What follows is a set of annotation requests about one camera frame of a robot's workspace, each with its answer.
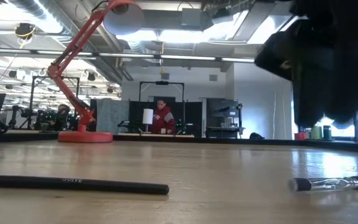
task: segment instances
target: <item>wooden table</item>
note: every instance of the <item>wooden table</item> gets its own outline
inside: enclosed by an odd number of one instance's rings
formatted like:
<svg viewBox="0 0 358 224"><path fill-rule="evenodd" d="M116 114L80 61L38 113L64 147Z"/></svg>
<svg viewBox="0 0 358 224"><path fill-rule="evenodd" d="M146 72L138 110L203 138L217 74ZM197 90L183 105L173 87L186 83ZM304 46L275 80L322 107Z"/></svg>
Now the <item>wooden table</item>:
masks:
<svg viewBox="0 0 358 224"><path fill-rule="evenodd" d="M0 189L0 223L358 223L358 191L293 194L287 179L358 174L358 154L285 146L0 144L0 174L168 184L169 196Z"/></svg>
<svg viewBox="0 0 358 224"><path fill-rule="evenodd" d="M140 137L171 137L171 138L194 138L192 134L150 134L150 133L118 133L121 136L140 136Z"/></svg>

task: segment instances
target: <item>white lamp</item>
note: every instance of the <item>white lamp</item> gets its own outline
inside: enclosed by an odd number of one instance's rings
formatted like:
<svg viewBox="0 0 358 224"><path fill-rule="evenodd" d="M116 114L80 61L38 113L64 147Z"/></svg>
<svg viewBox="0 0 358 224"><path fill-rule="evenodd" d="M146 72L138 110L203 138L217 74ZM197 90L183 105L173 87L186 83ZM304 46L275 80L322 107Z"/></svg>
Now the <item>white lamp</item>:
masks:
<svg viewBox="0 0 358 224"><path fill-rule="evenodd" d="M142 9L130 0L109 0L111 9L103 20L107 31L115 35L127 35L138 31L144 21Z"/></svg>

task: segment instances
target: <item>person sitting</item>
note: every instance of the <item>person sitting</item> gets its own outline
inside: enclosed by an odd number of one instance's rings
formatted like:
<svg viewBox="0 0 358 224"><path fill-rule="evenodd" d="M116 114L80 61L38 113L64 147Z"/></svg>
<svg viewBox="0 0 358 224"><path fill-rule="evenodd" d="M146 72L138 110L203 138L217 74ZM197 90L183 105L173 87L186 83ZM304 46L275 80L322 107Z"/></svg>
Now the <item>person sitting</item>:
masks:
<svg viewBox="0 0 358 224"><path fill-rule="evenodd" d="M171 113L171 108L167 106L165 100L157 101L157 109L154 110L153 124L150 127L152 134L161 134L161 129L166 129L167 134L175 132L175 120Z"/></svg>
<svg viewBox="0 0 358 224"><path fill-rule="evenodd" d="M63 131L67 128L68 112L70 112L70 107L65 104L59 105L55 121L50 122L54 131Z"/></svg>

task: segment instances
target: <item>lamp base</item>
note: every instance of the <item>lamp base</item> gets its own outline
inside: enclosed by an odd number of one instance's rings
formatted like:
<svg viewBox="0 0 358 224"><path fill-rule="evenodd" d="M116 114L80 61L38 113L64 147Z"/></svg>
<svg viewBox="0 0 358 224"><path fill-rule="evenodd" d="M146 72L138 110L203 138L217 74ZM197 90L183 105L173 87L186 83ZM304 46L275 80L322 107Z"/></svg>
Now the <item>lamp base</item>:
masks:
<svg viewBox="0 0 358 224"><path fill-rule="evenodd" d="M57 140L60 142L81 143L112 142L112 134L87 131L62 131L59 133Z"/></svg>

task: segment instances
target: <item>red hoodie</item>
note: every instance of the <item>red hoodie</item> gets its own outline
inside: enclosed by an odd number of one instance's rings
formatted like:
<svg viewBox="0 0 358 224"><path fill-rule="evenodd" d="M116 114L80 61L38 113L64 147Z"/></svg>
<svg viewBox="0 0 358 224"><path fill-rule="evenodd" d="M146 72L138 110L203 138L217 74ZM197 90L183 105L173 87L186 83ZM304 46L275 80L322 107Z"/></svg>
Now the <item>red hoodie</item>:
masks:
<svg viewBox="0 0 358 224"><path fill-rule="evenodd" d="M160 110L154 110L153 124L150 131L153 134L160 134L162 128L165 128L167 131L171 130L172 134L175 132L175 120L173 119L171 108L168 106L164 106Z"/></svg>

